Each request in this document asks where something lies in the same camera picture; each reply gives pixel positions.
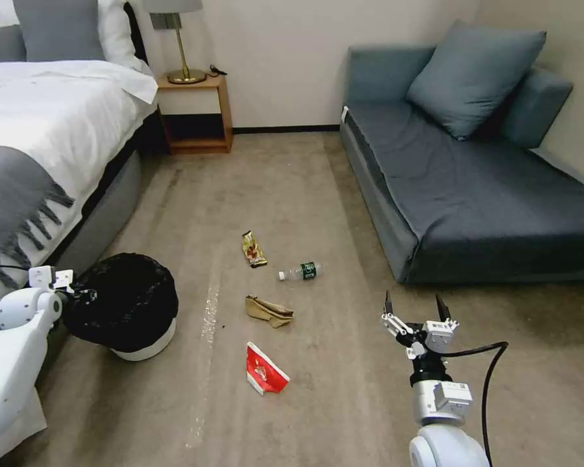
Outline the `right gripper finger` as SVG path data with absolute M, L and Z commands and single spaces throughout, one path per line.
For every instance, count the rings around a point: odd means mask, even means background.
M 422 348 L 422 324 L 404 322 L 393 313 L 390 291 L 385 293 L 381 320 L 388 332 L 406 348 Z
M 452 318 L 449 307 L 445 304 L 444 300 L 438 294 L 435 295 L 435 303 L 437 306 L 439 319 L 427 320 L 426 331 L 455 332 L 455 330 L 460 326 L 460 323 Z

